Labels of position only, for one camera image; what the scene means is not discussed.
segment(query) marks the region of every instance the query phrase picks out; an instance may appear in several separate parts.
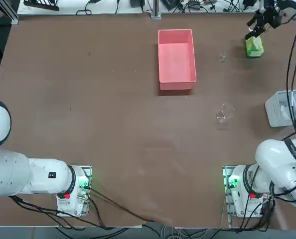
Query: green sponge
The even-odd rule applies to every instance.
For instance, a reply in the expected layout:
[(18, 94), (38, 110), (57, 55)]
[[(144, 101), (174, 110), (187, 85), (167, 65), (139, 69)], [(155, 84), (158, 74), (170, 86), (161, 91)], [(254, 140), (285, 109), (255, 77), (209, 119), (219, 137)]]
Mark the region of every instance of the green sponge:
[(246, 40), (246, 53), (248, 57), (260, 57), (264, 50), (261, 37), (251, 37)]

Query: brown table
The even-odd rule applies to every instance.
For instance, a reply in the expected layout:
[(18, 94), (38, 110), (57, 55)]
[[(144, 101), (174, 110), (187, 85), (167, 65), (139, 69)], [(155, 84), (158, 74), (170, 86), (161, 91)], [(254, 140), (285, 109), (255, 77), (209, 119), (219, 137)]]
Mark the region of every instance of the brown table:
[[(271, 128), (264, 102), (285, 89), (293, 23), (265, 34), (262, 58), (245, 57), (250, 14), (35, 17), (13, 26), (0, 100), (13, 125), (4, 148), (28, 157), (93, 165), (94, 185), (130, 210), (177, 227), (220, 224), (222, 166), (255, 162)], [(157, 31), (191, 28), (197, 83), (191, 94), (158, 89)], [(224, 63), (218, 56), (227, 52)], [(231, 102), (227, 126), (215, 115)], [(28, 200), (55, 207), (55, 197)], [(97, 199), (109, 226), (143, 223)], [(87, 219), (97, 222), (94, 210)], [(54, 225), (0, 198), (0, 226)], [(74, 225), (83, 225), (74, 221)], [(223, 226), (227, 226), (226, 213)], [(277, 201), (271, 225), (296, 230), (296, 208)]]

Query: red button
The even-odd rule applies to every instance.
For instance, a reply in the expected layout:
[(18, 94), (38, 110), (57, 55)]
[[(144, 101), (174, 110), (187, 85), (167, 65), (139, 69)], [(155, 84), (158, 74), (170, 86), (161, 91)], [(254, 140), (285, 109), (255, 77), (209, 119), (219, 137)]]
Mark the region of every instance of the red button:
[(254, 193), (249, 193), (249, 198), (256, 198), (256, 195)]

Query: pink container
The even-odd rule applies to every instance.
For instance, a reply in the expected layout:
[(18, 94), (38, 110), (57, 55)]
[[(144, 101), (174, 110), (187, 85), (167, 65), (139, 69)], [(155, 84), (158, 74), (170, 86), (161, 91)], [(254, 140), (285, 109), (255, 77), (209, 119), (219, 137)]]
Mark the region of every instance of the pink container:
[(158, 31), (161, 90), (190, 90), (196, 82), (191, 29)]

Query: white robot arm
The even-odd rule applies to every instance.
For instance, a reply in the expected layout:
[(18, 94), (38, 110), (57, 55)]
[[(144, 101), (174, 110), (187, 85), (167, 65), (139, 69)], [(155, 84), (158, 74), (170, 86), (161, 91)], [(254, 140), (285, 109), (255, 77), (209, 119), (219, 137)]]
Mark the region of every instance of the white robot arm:
[[(11, 117), (7, 107), (0, 102), (0, 145), (11, 130)], [(68, 166), (57, 159), (27, 158), (25, 155), (0, 149), (0, 196), (17, 194), (56, 194), (57, 207), (75, 216), (88, 213), (88, 190), (91, 168)]]
[[(229, 179), (237, 216), (245, 213), (249, 217), (267, 195), (279, 196), (296, 206), (296, 139), (262, 142), (256, 150), (256, 161), (253, 165), (238, 165)], [(255, 215), (260, 216), (260, 210), (257, 207)]]
[(272, 28), (282, 25), (284, 16), (296, 17), (296, 0), (259, 0), (260, 8), (256, 11), (253, 18), (247, 22), (250, 27), (254, 23), (253, 30), (249, 32), (245, 39), (257, 37), (266, 31), (265, 25), (268, 23)]

